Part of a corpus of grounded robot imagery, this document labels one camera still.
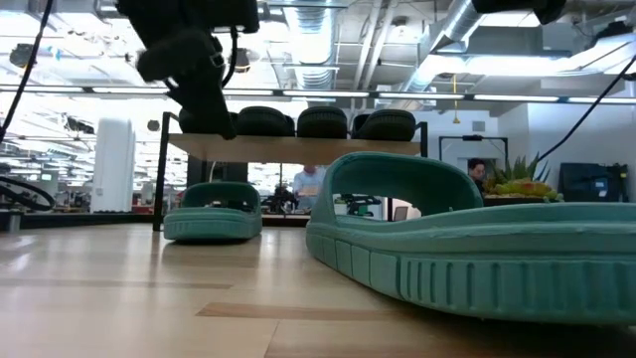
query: ceiling light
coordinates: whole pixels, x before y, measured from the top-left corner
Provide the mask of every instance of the ceiling light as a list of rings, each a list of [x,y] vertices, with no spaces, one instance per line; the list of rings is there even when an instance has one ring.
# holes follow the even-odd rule
[[[293,97],[291,99],[292,102],[302,102],[302,103],[307,103],[307,98],[303,98],[303,97]],[[336,101],[335,98],[318,98],[318,97],[313,97],[311,98],[311,101],[313,102],[324,102],[324,103],[333,103]]]
[[[556,102],[557,96],[550,95],[499,95],[499,94],[475,94],[475,100],[492,101],[519,101],[519,102]]]
[[[165,88],[93,88],[95,93],[134,93],[134,94],[163,94]]]
[[[538,27],[541,25],[532,10],[488,14],[480,24],[489,27]]]
[[[33,157],[12,157],[12,156],[7,156],[7,157],[0,157],[0,162],[4,162],[4,161],[12,161],[12,160],[31,160]]]
[[[380,98],[392,99],[463,99],[464,94],[381,92]]]
[[[596,97],[571,97],[567,101],[570,103],[594,103]],[[636,104],[636,98],[604,98],[602,104]]]
[[[17,85],[2,85],[0,86],[2,91],[17,91]],[[24,92],[47,92],[47,93],[70,93],[77,92],[83,93],[83,90],[79,87],[66,87],[66,86],[26,86]]]
[[[273,90],[263,89],[224,89],[224,95],[274,95]]]
[[[43,156],[43,157],[33,156],[31,157],[31,159],[38,160],[38,161],[46,161],[47,165],[65,165],[64,162],[71,162],[70,159],[67,159],[67,158],[53,158],[49,156]]]
[[[365,91],[338,91],[338,90],[284,90],[283,95],[303,96],[303,97],[355,97],[366,98],[369,96]]]
[[[54,137],[54,136],[8,136],[6,137],[6,139],[9,140],[16,140],[16,141],[46,141],[46,142],[75,142],[75,141],[79,141],[79,142],[95,142],[97,141],[97,137],[92,135],[92,136],[77,136],[77,137]]]
[[[299,65],[299,64],[290,64],[283,65],[285,69],[288,70],[323,70],[323,71],[340,71],[338,66],[323,66],[323,65]]]
[[[40,174],[38,169],[11,169],[11,174]]]
[[[64,168],[64,167],[67,167],[67,166],[71,165],[69,163],[71,163],[70,160],[64,160],[64,161],[63,160],[56,160],[56,161],[52,161],[52,162],[51,161],[47,162],[46,164],[49,165],[49,166],[58,167],[57,169],[60,169],[60,168]]]

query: ceiling duct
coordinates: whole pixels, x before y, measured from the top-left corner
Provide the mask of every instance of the ceiling duct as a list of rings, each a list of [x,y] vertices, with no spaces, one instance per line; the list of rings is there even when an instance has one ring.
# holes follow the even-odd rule
[[[311,0],[298,0],[302,3]],[[333,61],[336,12],[318,7],[295,7],[284,9],[291,33],[291,57],[294,63],[308,68],[295,70],[298,88],[303,90],[330,90],[333,87],[334,71],[311,68],[311,65],[330,65]]]
[[[468,48],[468,39],[477,30],[486,14],[503,11],[535,9],[535,14],[542,24],[558,18],[565,0],[454,0],[448,9],[448,15],[441,22],[426,27],[422,35],[423,61],[418,69],[401,87],[401,91],[424,91],[434,78],[448,72],[448,64],[444,58],[435,56],[437,52],[462,53]],[[391,104],[392,108],[409,109],[411,100],[398,100]]]

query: potted plant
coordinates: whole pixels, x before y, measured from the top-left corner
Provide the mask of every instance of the potted plant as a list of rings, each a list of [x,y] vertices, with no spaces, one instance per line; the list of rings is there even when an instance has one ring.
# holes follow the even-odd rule
[[[547,201],[562,201],[562,195],[546,184],[550,175],[548,163],[537,173],[539,153],[530,163],[526,157],[517,158],[513,165],[505,163],[500,169],[495,165],[495,173],[484,183],[486,199],[532,198]]]

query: exposed pipe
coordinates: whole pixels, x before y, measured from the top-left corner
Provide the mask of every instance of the exposed pipe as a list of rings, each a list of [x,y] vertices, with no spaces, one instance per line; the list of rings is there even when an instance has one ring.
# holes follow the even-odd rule
[[[387,35],[389,34],[389,29],[391,28],[391,23],[394,19],[394,13],[396,12],[396,7],[398,6],[399,0],[391,0],[389,3],[389,7],[387,8],[387,13],[385,15],[385,23],[380,30],[380,34],[378,35],[378,39],[376,40],[376,45],[374,46],[374,51],[371,54],[371,64],[367,69],[367,75],[365,76],[365,81],[362,84],[362,89],[367,90],[369,85],[371,84],[371,78],[374,76],[374,72],[376,71],[376,66],[378,65],[378,59],[382,54],[383,44],[387,40]]]
[[[472,0],[454,0],[448,8],[448,15],[443,21],[441,31],[431,34],[431,26],[426,29],[428,43],[424,49],[424,57],[419,68],[413,72],[410,78],[402,85],[401,91],[424,91],[435,77],[439,74],[440,66],[443,66],[443,59],[431,56],[430,53],[436,49],[450,45],[455,42],[464,42],[477,30],[479,24],[484,19],[483,14],[479,14],[473,6]],[[405,108],[412,103],[412,100],[395,100],[391,103],[391,108]]]
[[[284,89],[283,83],[280,81],[280,77],[278,76],[278,72],[276,71],[276,67],[274,66],[274,61],[271,58],[271,53],[269,52],[269,45],[265,49],[267,52],[267,58],[269,59],[269,64],[271,65],[271,70],[274,71],[274,76],[276,77],[276,83],[280,89]]]
[[[338,24],[338,39],[342,38],[342,25]],[[334,44],[336,45],[336,66],[338,66],[338,62],[340,61],[340,43]]]
[[[356,68],[356,75],[354,76],[354,82],[351,90],[357,90],[360,85],[360,79],[362,78],[362,72],[365,69],[365,63],[367,62],[367,56],[371,49],[371,43],[374,41],[374,35],[376,34],[376,26],[378,25],[378,19],[380,18],[380,8],[382,8],[382,3],[383,0],[374,0],[371,15],[369,16],[369,30],[367,30],[365,41],[362,44],[362,50],[360,50],[358,67]]]
[[[300,64],[327,65],[333,61],[336,12],[333,9],[285,8],[292,36],[292,59]],[[296,82],[302,90],[330,90],[333,70],[297,69]]]
[[[0,70],[3,70],[3,71],[5,71],[7,74],[10,74],[10,75],[16,76],[16,77],[18,77],[18,78],[22,76],[22,74],[21,74],[21,73],[19,73],[17,70],[13,70],[13,69],[10,69],[10,68],[8,68],[8,67],[5,67],[3,64],[0,64]],[[43,84],[42,84],[42,83],[39,83],[38,81],[36,81],[36,80],[34,80],[34,79],[32,79],[32,78],[29,78],[29,85],[41,86],[41,85],[43,85]]]

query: wooden table surface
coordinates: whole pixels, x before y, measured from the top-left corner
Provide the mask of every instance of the wooden table surface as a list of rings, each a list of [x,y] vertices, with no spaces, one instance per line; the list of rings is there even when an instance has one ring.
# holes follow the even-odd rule
[[[149,225],[0,236],[0,357],[636,357],[636,329],[482,321],[382,296],[300,229],[178,246]]]

